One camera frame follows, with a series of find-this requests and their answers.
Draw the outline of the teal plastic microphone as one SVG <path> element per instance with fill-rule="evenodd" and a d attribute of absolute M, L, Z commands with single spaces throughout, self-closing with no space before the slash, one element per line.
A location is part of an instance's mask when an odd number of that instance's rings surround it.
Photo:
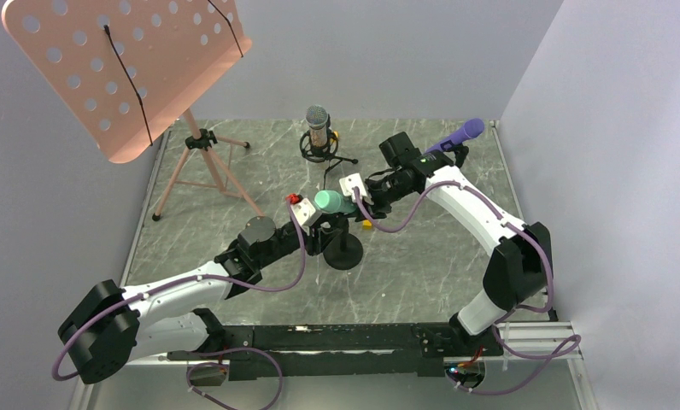
<path fill-rule="evenodd" d="M 353 214 L 357 211 L 353 201 L 335 190 L 320 190 L 315 194 L 314 204 L 326 214 Z"/>

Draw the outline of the black round-base microphone stand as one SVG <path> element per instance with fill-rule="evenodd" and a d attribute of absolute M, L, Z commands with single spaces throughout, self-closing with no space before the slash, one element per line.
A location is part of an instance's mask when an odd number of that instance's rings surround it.
<path fill-rule="evenodd" d="M 458 168 L 462 168 L 470 153 L 470 149 L 467 146 L 460 144 L 453 147 L 452 152 L 454 153 L 454 164 Z"/>

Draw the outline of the purple plastic microphone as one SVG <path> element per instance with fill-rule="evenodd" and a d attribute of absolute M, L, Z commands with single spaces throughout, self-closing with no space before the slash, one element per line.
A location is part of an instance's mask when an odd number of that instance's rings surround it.
<path fill-rule="evenodd" d="M 479 137 L 484 130 L 485 123 L 483 120 L 479 118 L 467 120 L 459 129 L 426 149 L 425 153 L 430 153 L 432 151 L 450 152 L 462 146 L 466 141 Z"/>

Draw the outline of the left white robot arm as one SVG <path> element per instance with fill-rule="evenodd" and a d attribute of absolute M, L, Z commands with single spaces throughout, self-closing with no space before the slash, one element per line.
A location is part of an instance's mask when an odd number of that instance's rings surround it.
<path fill-rule="evenodd" d="M 348 230 L 338 214 L 323 215 L 307 229 L 295 220 L 276 226 L 269 217 L 254 217 L 224 252 L 194 270 L 125 288 L 112 279 L 95 284 L 59 326 L 63 347 L 51 376 L 95 384 L 132 360 L 218 347 L 223 330 L 205 304 L 247 290 L 282 291 L 259 284 L 263 268 L 294 252 L 304 266 Z"/>

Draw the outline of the glitter microphone with mesh head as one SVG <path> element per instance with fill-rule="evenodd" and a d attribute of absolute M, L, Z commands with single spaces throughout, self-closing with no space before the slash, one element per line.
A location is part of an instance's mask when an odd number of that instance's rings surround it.
<path fill-rule="evenodd" d="M 314 157 L 325 159 L 326 151 L 329 149 L 329 138 L 327 134 L 330 116 L 320 105 L 311 105 L 306 112 L 306 122 L 308 123 L 310 152 Z"/>

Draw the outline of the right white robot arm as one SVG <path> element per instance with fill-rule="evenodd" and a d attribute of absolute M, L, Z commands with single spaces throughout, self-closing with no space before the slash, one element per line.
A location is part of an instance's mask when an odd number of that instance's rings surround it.
<path fill-rule="evenodd" d="M 398 227 L 380 225 L 378 219 L 395 202 L 416 193 L 416 208 L 424 200 L 434 202 L 466 228 L 489 256 L 480 291 L 449 319 L 456 334 L 476 337 L 517 310 L 546 313 L 552 308 L 551 238 L 544 224 L 526 224 L 495 204 L 461 172 L 444 147 L 422 152 L 401 132 L 383 141 L 379 149 L 389 167 L 384 176 L 347 179 L 343 189 L 365 220 L 380 231 L 401 231 L 413 213 Z"/>

